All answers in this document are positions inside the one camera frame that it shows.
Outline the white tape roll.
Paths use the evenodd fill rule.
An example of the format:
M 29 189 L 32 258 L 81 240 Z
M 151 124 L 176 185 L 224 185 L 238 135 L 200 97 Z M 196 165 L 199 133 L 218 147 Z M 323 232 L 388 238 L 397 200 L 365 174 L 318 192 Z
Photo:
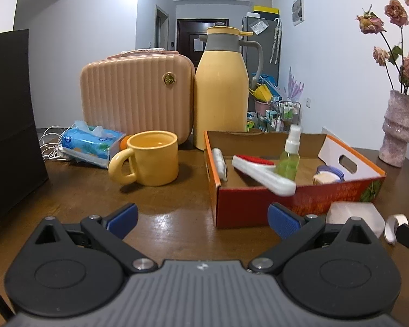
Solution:
M 386 242 L 392 246 L 396 245 L 396 232 L 401 225 L 409 224 L 407 217 L 404 214 L 394 214 L 388 217 L 384 227 L 384 238 Z

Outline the white red lint brush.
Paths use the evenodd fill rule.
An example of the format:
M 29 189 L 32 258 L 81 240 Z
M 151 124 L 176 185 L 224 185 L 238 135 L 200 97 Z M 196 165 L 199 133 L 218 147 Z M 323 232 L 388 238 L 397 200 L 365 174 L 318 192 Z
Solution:
M 296 193 L 296 183 L 279 176 L 275 172 L 275 163 L 270 160 L 257 156 L 234 155 L 232 166 L 277 196 L 293 196 Z

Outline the green spray bottle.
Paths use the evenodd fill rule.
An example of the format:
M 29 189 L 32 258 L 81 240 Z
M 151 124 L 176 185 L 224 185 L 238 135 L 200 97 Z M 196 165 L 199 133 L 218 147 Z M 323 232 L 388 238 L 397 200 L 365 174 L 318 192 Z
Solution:
M 275 172 L 284 178 L 295 180 L 300 161 L 301 126 L 291 125 L 285 142 L 284 151 L 280 156 Z

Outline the small white spray bottle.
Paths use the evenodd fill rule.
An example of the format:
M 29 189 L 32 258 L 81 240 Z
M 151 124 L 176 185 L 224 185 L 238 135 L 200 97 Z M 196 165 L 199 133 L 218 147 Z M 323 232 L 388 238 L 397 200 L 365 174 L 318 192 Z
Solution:
M 221 181 L 227 181 L 227 164 L 220 149 L 214 148 L 211 151 L 216 166 L 216 172 Z

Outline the small round white container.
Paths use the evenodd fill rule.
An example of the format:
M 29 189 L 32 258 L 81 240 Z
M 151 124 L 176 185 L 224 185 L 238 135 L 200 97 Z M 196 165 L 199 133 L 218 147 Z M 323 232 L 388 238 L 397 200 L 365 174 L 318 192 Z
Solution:
M 312 177 L 314 185 L 332 184 L 344 181 L 344 173 L 333 166 L 320 165 Z

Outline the orange red cardboard box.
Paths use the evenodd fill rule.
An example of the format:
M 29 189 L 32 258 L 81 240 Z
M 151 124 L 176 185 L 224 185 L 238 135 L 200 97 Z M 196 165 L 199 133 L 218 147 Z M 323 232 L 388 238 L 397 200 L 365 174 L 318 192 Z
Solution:
M 295 180 L 275 173 L 287 135 L 206 131 L 204 155 L 214 223 L 219 229 L 267 224 L 274 202 L 322 215 L 333 202 L 374 202 L 386 172 L 326 134 L 302 134 Z

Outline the yellow ceramic mug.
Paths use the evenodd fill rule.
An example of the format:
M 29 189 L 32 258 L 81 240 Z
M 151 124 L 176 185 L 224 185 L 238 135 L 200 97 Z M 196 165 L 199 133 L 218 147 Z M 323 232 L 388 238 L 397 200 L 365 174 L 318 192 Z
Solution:
M 144 131 L 130 136 L 124 150 L 108 166 L 110 178 L 121 184 L 162 186 L 179 175 L 178 137 L 169 131 Z

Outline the orange fruit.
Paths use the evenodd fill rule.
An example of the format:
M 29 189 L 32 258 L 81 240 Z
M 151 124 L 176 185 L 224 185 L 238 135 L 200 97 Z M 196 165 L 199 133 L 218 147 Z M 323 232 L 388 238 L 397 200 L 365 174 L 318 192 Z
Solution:
M 131 137 L 131 135 L 126 135 L 121 139 L 121 141 L 119 143 L 119 150 L 120 151 L 123 151 L 123 150 L 127 149 L 128 140 L 129 140 L 130 137 Z

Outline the blue tissue pack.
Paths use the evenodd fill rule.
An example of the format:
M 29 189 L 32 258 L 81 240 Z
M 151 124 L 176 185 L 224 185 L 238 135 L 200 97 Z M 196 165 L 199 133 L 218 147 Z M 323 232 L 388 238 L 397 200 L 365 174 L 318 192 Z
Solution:
M 59 150 L 75 160 L 108 169 L 111 159 L 120 151 L 120 142 L 124 136 L 120 131 L 89 126 L 83 120 L 76 120 L 63 133 Z

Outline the pink textured vase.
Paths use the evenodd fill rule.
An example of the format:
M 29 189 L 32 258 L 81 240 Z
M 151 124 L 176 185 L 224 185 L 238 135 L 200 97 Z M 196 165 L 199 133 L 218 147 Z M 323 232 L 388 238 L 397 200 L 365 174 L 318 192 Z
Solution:
M 409 145 L 409 95 L 390 91 L 382 129 L 384 138 L 378 157 L 390 166 L 401 168 Z

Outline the peach ribbed suitcase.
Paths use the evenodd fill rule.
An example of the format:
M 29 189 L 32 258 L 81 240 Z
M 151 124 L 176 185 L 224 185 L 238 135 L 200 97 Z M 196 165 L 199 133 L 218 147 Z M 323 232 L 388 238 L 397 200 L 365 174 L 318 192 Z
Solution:
M 80 74 L 83 119 L 127 135 L 170 131 L 184 143 L 193 128 L 195 68 L 168 50 L 132 50 L 87 64 Z

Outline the yellow thermos jug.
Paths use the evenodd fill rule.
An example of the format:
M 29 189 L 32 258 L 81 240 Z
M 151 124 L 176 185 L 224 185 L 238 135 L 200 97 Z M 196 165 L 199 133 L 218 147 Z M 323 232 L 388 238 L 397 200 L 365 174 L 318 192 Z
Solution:
M 194 81 L 193 144 L 201 151 L 206 149 L 206 131 L 246 130 L 249 89 L 256 87 L 264 64 L 260 43 L 244 39 L 252 35 L 234 27 L 210 27 L 199 36 L 205 46 Z M 242 47 L 258 52 L 257 72 L 252 79 Z

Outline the grey refrigerator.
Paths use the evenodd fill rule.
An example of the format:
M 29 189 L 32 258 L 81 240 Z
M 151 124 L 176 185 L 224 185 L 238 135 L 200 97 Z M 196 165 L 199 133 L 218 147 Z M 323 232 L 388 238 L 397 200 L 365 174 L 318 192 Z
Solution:
M 254 41 L 261 45 L 263 65 L 261 75 L 267 76 L 274 85 L 279 82 L 279 67 L 281 57 L 282 23 L 280 15 L 259 13 L 247 14 L 242 21 L 242 30 L 252 32 L 244 40 Z

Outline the dark brown entrance door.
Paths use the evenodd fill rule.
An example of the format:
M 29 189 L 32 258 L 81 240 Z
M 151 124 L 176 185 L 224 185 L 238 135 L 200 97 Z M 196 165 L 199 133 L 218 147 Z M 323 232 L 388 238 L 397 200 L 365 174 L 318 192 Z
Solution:
M 228 19 L 178 19 L 176 28 L 176 51 L 188 57 L 198 67 L 205 43 L 199 39 L 207 34 L 209 27 L 229 26 Z

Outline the yellow box on refrigerator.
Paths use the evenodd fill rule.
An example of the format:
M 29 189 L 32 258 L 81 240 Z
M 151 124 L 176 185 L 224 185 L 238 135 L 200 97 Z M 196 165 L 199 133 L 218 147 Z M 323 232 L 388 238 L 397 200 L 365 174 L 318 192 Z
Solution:
M 280 15 L 280 10 L 275 7 L 265 7 L 260 5 L 254 5 L 252 12 L 259 13 L 260 15 L 272 15 L 273 17 Z

